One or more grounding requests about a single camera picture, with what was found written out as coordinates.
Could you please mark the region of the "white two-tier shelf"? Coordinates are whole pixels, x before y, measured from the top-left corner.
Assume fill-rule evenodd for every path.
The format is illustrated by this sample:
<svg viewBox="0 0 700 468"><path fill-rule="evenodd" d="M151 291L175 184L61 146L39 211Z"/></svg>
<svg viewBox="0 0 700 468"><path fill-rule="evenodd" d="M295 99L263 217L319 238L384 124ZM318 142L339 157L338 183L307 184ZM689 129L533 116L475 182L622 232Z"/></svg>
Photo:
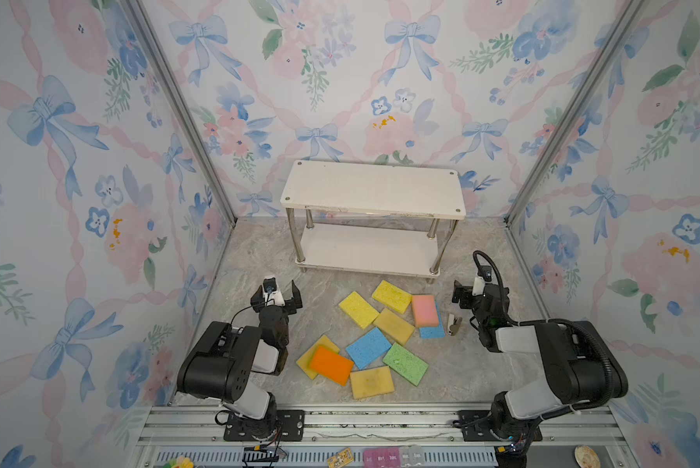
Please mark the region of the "white two-tier shelf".
<svg viewBox="0 0 700 468"><path fill-rule="evenodd" d="M293 164L281 196L302 268L436 279L465 218L453 170Z"/></svg>

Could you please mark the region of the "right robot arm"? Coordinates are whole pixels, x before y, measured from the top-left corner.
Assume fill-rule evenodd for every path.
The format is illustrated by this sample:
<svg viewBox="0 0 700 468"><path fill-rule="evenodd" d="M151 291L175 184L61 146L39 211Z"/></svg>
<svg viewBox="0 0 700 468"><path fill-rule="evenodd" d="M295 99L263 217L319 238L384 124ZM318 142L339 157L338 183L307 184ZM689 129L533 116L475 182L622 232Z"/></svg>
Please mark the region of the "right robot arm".
<svg viewBox="0 0 700 468"><path fill-rule="evenodd" d="M508 291L498 284L467 287L456 281L451 301L468 309L470 325L491 353L533 354L541 378L493 398L486 415L460 411L453 427L467 442L501 441L504 452L524 452L547 420L597 409L628 392L622 367L588 321L517 322L508 314Z"/></svg>

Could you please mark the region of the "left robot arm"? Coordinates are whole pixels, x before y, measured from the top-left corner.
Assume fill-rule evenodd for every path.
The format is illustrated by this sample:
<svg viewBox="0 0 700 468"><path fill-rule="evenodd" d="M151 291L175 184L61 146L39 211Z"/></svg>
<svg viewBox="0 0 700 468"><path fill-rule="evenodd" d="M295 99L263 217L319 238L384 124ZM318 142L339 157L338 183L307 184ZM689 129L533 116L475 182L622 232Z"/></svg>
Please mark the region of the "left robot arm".
<svg viewBox="0 0 700 468"><path fill-rule="evenodd" d="M258 325L237 328L213 321L188 353L177 377L180 393L215 399L227 418L215 416L225 442L299 442L304 412L278 409L275 396L251 380L252 374L279 376L289 357L290 317L302 308L301 291L291 284L285 298L277 279L263 280L250 300Z"/></svg>

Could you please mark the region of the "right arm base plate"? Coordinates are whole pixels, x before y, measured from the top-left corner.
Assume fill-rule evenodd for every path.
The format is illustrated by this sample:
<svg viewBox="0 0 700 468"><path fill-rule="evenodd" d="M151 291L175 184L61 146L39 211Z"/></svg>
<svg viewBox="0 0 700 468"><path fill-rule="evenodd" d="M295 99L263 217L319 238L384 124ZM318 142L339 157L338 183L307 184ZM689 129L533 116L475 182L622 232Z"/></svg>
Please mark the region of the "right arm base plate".
<svg viewBox="0 0 700 468"><path fill-rule="evenodd" d="M507 415L493 415L491 411L466 409L457 413L451 425L460 430L465 442L525 442L532 420L521 420Z"/></svg>

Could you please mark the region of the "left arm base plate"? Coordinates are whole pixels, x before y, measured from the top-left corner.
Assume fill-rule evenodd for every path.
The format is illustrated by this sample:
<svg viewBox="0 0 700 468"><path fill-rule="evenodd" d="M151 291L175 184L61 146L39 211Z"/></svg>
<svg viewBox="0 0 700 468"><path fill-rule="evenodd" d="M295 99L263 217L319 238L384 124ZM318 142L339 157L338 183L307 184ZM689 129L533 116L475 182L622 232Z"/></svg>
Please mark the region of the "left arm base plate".
<svg viewBox="0 0 700 468"><path fill-rule="evenodd" d="M230 413L223 427L225 442L300 442L305 429L305 411L278 409L268 411L263 419L237 417Z"/></svg>

